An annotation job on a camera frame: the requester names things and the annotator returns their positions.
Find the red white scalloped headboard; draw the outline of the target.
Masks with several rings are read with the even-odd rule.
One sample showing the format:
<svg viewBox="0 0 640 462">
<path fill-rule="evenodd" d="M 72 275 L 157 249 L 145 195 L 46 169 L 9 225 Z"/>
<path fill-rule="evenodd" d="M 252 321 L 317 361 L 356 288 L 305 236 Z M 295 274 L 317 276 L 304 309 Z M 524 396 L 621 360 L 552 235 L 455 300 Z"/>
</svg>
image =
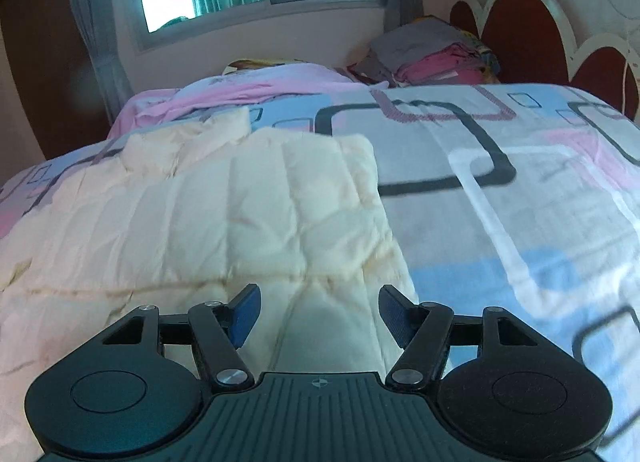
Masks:
<svg viewBox="0 0 640 462">
<path fill-rule="evenodd" d="M 639 54 L 613 33 L 578 43 L 557 0 L 459 0 L 449 21 L 494 51 L 501 82 L 575 86 L 639 120 Z"/>
</svg>

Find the pile of folded clothes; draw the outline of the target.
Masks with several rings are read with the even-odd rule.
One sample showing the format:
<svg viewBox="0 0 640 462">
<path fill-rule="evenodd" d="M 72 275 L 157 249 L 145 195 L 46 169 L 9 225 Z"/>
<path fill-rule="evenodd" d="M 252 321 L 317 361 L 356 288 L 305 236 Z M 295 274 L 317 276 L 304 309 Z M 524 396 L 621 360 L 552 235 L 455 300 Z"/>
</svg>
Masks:
<svg viewBox="0 0 640 462">
<path fill-rule="evenodd" d="M 367 54 L 347 70 L 362 83 L 403 88 L 494 84 L 500 65 L 474 34 L 428 16 L 377 37 Z"/>
</svg>

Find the yellow patterned item behind bed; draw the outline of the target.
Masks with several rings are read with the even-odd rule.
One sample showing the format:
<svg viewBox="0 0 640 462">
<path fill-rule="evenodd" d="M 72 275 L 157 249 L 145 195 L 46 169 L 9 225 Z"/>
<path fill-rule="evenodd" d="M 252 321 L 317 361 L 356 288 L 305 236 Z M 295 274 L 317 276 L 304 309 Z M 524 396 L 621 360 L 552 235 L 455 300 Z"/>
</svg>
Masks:
<svg viewBox="0 0 640 462">
<path fill-rule="evenodd" d="M 241 58 L 233 60 L 230 64 L 224 67 L 222 74 L 228 76 L 228 74 L 237 74 L 238 72 L 247 70 L 260 70 L 270 67 L 277 67 L 283 65 L 301 64 L 301 60 L 293 59 L 259 59 L 259 58 Z"/>
</svg>

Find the pink blanket pillow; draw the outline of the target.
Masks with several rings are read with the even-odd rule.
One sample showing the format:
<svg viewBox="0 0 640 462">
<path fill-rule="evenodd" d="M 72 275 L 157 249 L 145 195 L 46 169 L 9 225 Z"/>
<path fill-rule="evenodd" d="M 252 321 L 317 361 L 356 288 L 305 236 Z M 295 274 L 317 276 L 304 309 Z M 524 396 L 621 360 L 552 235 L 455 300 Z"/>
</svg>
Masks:
<svg viewBox="0 0 640 462">
<path fill-rule="evenodd" d="M 141 92 L 119 112 L 108 136 L 119 138 L 131 131 L 176 120 L 198 109 L 246 106 L 286 95 L 347 93 L 367 85 L 312 63 L 292 63 L 248 69 L 204 78 L 182 89 Z"/>
</svg>

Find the grey left curtain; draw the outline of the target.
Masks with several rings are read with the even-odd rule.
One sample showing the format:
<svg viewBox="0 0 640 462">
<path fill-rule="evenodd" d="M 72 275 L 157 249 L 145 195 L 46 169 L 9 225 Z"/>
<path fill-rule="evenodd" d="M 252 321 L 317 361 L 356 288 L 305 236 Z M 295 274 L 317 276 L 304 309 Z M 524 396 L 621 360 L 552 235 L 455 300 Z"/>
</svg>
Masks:
<svg viewBox="0 0 640 462">
<path fill-rule="evenodd" d="M 113 0 L 70 0 L 70 8 L 86 45 L 108 121 L 113 123 L 132 96 L 118 54 Z"/>
</svg>

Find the dark wooden door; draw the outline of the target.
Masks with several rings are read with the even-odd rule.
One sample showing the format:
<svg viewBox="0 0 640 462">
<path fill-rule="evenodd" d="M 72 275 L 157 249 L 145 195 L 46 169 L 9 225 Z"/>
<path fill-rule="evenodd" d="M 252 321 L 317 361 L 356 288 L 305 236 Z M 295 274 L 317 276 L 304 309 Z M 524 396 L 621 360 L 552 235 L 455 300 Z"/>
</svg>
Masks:
<svg viewBox="0 0 640 462">
<path fill-rule="evenodd" d="M 103 141 L 106 109 L 70 0 L 1 0 L 1 30 L 43 155 L 52 159 Z"/>
</svg>

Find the patterned bed sheet mattress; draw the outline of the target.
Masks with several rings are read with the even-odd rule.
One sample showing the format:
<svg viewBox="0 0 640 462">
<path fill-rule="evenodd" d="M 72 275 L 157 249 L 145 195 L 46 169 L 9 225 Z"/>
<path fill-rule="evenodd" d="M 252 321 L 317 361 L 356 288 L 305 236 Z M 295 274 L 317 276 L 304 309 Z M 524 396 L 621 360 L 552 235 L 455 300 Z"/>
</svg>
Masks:
<svg viewBox="0 0 640 462">
<path fill-rule="evenodd" d="M 543 84 L 361 90 L 244 109 L 253 130 L 366 137 L 413 297 L 465 314 L 501 305 L 574 352 L 613 397 L 603 456 L 638 459 L 634 123 L 587 92 Z M 198 110 L 40 165 L 25 178 L 23 216 L 129 136 L 231 110 Z"/>
</svg>

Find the cream puffer jacket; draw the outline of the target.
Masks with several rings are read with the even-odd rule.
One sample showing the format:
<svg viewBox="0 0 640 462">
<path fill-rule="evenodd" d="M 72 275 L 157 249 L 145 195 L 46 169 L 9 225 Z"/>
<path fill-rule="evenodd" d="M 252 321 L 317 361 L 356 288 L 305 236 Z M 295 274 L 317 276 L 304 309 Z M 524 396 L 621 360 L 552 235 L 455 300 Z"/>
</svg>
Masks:
<svg viewBox="0 0 640 462">
<path fill-rule="evenodd" d="M 246 109 L 129 136 L 1 241 L 1 456 L 39 456 L 37 375 L 141 305 L 182 314 L 255 283 L 250 370 L 384 373 L 378 291 L 416 290 L 366 137 L 253 130 Z"/>
</svg>

